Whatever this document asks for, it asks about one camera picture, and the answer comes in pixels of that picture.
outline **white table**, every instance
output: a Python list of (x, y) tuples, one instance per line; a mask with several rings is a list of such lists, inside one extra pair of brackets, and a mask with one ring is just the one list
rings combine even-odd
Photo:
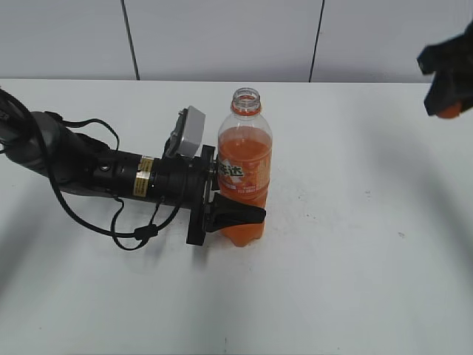
[[(251, 85), (274, 135), (265, 236), (246, 248), (187, 246), (181, 211), (121, 251), (1, 157), (0, 354), (473, 354), (473, 117), (428, 118), (428, 86), (0, 84), (31, 110), (102, 118), (123, 150), (153, 156), (188, 105), (214, 145), (233, 91)], [(118, 207), (68, 201), (103, 227)], [(152, 209), (127, 203), (118, 228)]]

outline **black object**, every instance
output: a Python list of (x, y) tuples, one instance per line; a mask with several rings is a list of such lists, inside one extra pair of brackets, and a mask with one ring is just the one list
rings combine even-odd
[[(130, 152), (110, 149), (105, 143), (67, 126), (82, 127), (89, 123), (105, 125), (96, 118), (80, 123), (64, 121), (54, 112), (29, 112), (18, 100), (0, 89), (0, 143), (7, 157), (50, 179), (52, 189), (67, 214), (93, 231), (119, 237), (133, 237), (144, 246), (149, 238), (165, 228), (179, 211), (190, 209), (187, 243), (201, 246), (207, 231), (246, 223), (262, 223), (265, 210), (229, 200), (217, 193), (210, 202), (211, 190), (218, 189), (215, 179), (214, 150), (203, 146), (200, 157), (187, 158), (163, 154), (150, 158)], [(61, 192), (73, 195), (101, 196), (121, 202), (111, 230), (101, 229), (82, 220), (67, 205)], [(149, 225), (133, 233), (115, 232), (115, 222), (129, 198), (156, 203)], [(174, 206), (171, 215), (159, 226), (153, 219), (160, 204)]]
[(457, 104), (461, 112), (473, 107), (473, 22), (463, 35), (427, 46), (418, 64), (424, 75), (435, 73), (424, 101), (429, 115)]

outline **orange object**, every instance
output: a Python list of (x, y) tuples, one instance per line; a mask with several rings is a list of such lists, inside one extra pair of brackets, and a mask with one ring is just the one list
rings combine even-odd
[(455, 105), (451, 105), (448, 109), (437, 114), (440, 118), (451, 119), (456, 118), (460, 115), (462, 109), (461, 102), (457, 102)]
[[(260, 114), (258, 92), (237, 90), (231, 107), (233, 112), (219, 131), (220, 191), (232, 200), (264, 208), (273, 139), (268, 123)], [(223, 229), (222, 233), (236, 246), (246, 246), (262, 236), (264, 227), (264, 223), (234, 226)]]

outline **black cable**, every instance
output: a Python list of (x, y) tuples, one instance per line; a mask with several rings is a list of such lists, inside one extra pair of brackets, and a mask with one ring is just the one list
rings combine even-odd
[(119, 198), (118, 196), (113, 196), (113, 199), (119, 203), (121, 203), (121, 207), (118, 209), (118, 211), (115, 212), (115, 214), (113, 215), (113, 218), (112, 218), (112, 224), (110, 225), (110, 232), (112, 233), (112, 239), (113, 241), (115, 242), (115, 245), (120, 248), (120, 249), (123, 249), (123, 250), (127, 250), (127, 251), (133, 251), (133, 250), (137, 250), (139, 248), (142, 248), (144, 247), (148, 242), (149, 242), (149, 238), (150, 237), (147, 237), (147, 238), (143, 238), (140, 243), (137, 245), (137, 246), (134, 246), (132, 248), (128, 248), (126, 246), (124, 246), (118, 239), (118, 236), (117, 236), (117, 233), (115, 233), (115, 225), (117, 224), (117, 219), (118, 219), (118, 216), (120, 215), (120, 213), (123, 211), (123, 209), (125, 208), (125, 202)]
[(123, 13), (123, 20), (125, 21), (126, 36), (128, 37), (128, 44), (130, 46), (130, 53), (132, 54), (133, 69), (135, 70), (136, 80), (140, 80), (140, 71), (138, 70), (138, 63), (136, 61), (135, 46), (133, 45), (132, 31), (130, 30), (130, 23), (128, 21), (128, 13), (126, 13), (125, 0), (120, 0), (121, 10)]
[(324, 18), (324, 9), (325, 9), (325, 0), (322, 0), (322, 5), (320, 6), (319, 25), (317, 27), (317, 34), (316, 34), (316, 43), (313, 46), (312, 65), (310, 66), (309, 82), (312, 81), (313, 69), (316, 65), (317, 46), (319, 45), (322, 19)]
[(115, 148), (115, 151), (118, 151), (118, 148), (120, 147), (120, 137), (118, 137), (118, 134), (116, 133), (115, 130), (105, 121), (102, 121), (101, 119), (98, 118), (91, 118), (89, 120), (85, 121), (79, 121), (79, 122), (71, 122), (71, 121), (65, 121), (61, 120), (61, 123), (69, 128), (82, 128), (87, 126), (88, 124), (101, 124), (105, 128), (107, 128), (110, 133), (112, 133), (115, 136), (115, 139), (117, 140), (117, 147)]

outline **bottle label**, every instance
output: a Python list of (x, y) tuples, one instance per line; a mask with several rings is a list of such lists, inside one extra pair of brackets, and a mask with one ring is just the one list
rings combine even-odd
[(269, 184), (271, 153), (259, 160), (237, 161), (219, 152), (219, 183), (239, 194), (251, 194)]

